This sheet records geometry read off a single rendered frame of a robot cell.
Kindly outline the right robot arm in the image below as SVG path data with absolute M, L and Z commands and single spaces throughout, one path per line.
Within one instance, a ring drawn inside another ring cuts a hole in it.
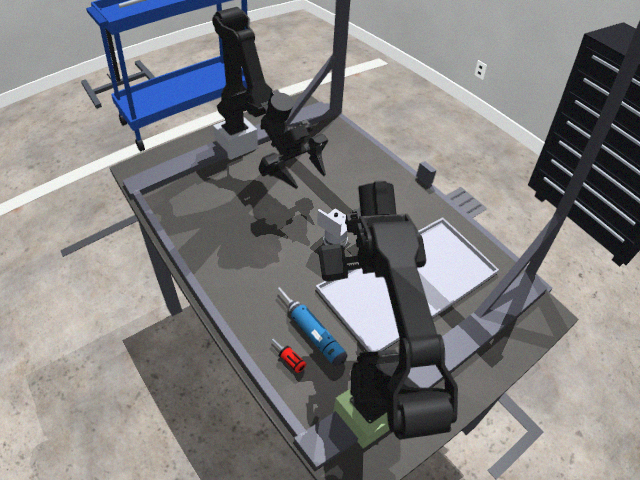
M 273 91 L 266 84 L 255 46 L 255 34 L 250 28 L 250 18 L 243 10 L 234 7 L 218 11 L 213 15 L 212 22 L 215 32 L 222 39 L 226 79 L 221 102 L 217 105 L 218 112 L 225 118 L 225 123 L 221 126 L 229 135 L 234 135 L 249 129 L 244 123 L 244 111 L 254 117 L 265 114 L 260 128 L 270 138 L 276 129 L 288 126 L 286 120 L 294 100 L 278 89 Z M 247 26 L 248 30 L 245 30 Z M 243 85 L 242 69 L 247 89 Z M 278 132 L 281 146 L 286 150 L 292 141 L 294 143 L 301 140 L 303 143 L 304 137 L 309 136 L 312 129 L 311 124 L 304 120 L 284 134 L 282 131 Z

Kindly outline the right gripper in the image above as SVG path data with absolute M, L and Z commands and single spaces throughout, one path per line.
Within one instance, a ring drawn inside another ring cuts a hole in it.
M 260 165 L 259 165 L 258 169 L 259 169 L 259 172 L 261 173 L 262 176 L 266 176 L 266 175 L 269 174 L 270 177 L 274 176 L 274 177 L 286 182 L 287 184 L 289 184 L 290 186 L 294 187 L 295 189 L 297 189 L 298 185 L 297 185 L 296 181 L 294 180 L 294 178 L 289 173 L 289 171 L 287 170 L 287 168 L 285 166 L 285 161 L 308 152 L 308 154 L 310 154 L 310 157 L 309 157 L 310 161 L 314 164 L 314 166 L 317 168 L 317 170 L 323 176 L 325 176 L 326 173 L 325 173 L 325 168 L 324 168 L 324 164 L 323 164 L 323 160 L 322 160 L 322 150 L 324 149 L 324 147 L 326 146 L 326 144 L 327 144 L 327 142 L 329 140 L 327 139 L 327 137 L 324 134 L 318 134 L 316 136 L 311 137 L 306 145 L 301 146 L 302 141 L 298 140 L 298 141 L 296 141 L 294 143 L 289 144 L 289 147 L 286 148 L 286 150 L 284 150 L 283 147 L 280 144 L 280 140 L 279 140 L 279 137 L 278 137 L 278 132 L 282 131 L 283 133 L 285 133 L 286 131 L 288 131 L 288 130 L 290 130 L 292 128 L 293 127 L 289 127 L 289 126 L 285 125 L 285 126 L 282 126 L 282 127 L 278 128 L 278 129 L 276 129 L 270 135 L 270 139 L 272 141 L 271 145 L 272 145 L 272 147 L 276 147 L 276 149 L 278 150 L 280 155 L 278 156 L 277 153 L 272 153 L 272 154 L 269 154 L 267 156 L 262 157 L 262 160 L 260 162 Z M 324 141 L 325 141 L 325 143 L 324 143 Z M 317 144 L 320 144 L 320 145 L 317 146 Z M 294 147 L 294 146 L 296 146 L 296 147 Z M 296 149 L 296 148 L 298 148 L 298 149 Z M 288 153 L 287 153 L 287 151 L 288 151 Z M 291 152 L 289 152 L 289 151 L 291 151 Z M 298 153 L 296 154 L 296 152 L 298 152 Z

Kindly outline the white square plate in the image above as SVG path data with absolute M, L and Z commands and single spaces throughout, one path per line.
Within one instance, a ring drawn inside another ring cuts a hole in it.
M 338 216 L 335 217 L 334 213 L 337 212 Z M 330 215 L 330 216 L 329 216 Z M 344 218 L 342 218 L 344 217 Z M 345 223 L 346 215 L 342 212 L 334 209 L 329 214 L 326 214 L 322 210 L 318 210 L 317 225 L 334 235 L 338 239 L 347 232 L 347 226 Z

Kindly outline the grey cylindrical joint module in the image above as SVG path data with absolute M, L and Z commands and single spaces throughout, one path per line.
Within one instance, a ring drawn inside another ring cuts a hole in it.
M 347 245 L 348 242 L 348 238 L 347 238 L 347 233 L 346 232 L 342 237 L 340 237 L 339 239 L 337 237 L 335 237 L 334 235 L 330 234 L 329 232 L 327 232 L 325 230 L 325 235 L 323 237 L 323 242 L 325 245 L 332 245 L 332 244 L 341 244 L 343 245 L 343 247 L 345 247 Z

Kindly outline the blue electric screwdriver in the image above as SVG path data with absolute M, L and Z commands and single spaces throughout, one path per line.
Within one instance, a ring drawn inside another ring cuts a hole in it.
M 311 313 L 311 311 L 299 302 L 290 300 L 279 287 L 278 290 L 289 302 L 291 317 L 318 347 L 324 356 L 334 366 L 342 365 L 347 359 L 346 351 Z

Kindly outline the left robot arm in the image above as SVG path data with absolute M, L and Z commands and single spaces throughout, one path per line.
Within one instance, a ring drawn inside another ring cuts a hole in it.
M 360 353 L 351 370 L 350 402 L 369 424 L 387 413 L 399 440 L 450 432 L 457 420 L 458 386 L 445 366 L 444 340 L 417 269 L 419 231 L 408 214 L 396 214 L 393 184 L 375 181 L 358 191 L 360 208 L 346 215 L 347 232 L 357 235 L 356 246 L 362 246 L 375 277 L 385 279 L 400 342 L 398 354 L 396 349 Z M 411 368 L 431 365 L 446 390 L 421 388 L 407 377 Z

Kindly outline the white shallow tray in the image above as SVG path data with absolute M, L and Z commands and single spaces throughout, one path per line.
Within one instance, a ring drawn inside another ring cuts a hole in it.
M 499 271 L 444 218 L 419 234 L 427 262 L 417 269 L 432 318 Z M 316 290 L 368 352 L 383 351 L 400 340 L 386 283 L 375 273 L 348 270 L 348 279 L 324 281 Z

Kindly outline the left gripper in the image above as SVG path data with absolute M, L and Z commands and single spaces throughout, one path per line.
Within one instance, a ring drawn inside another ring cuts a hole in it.
M 417 268 L 426 264 L 426 254 L 423 237 L 420 235 L 420 248 L 416 260 Z M 342 248 L 342 249 L 341 249 Z M 319 253 L 320 252 L 320 253 Z M 362 256 L 362 246 L 359 247 L 357 256 L 345 257 L 344 247 L 339 244 L 321 246 L 318 250 L 322 279 L 326 282 L 348 278 L 348 270 L 361 269 L 362 273 L 374 273 L 373 267 L 368 265 Z M 350 264 L 359 262 L 358 264 Z M 366 269 L 365 269 L 366 267 Z M 345 268 L 345 269 L 344 269 Z M 370 272 L 366 272 L 370 271 Z

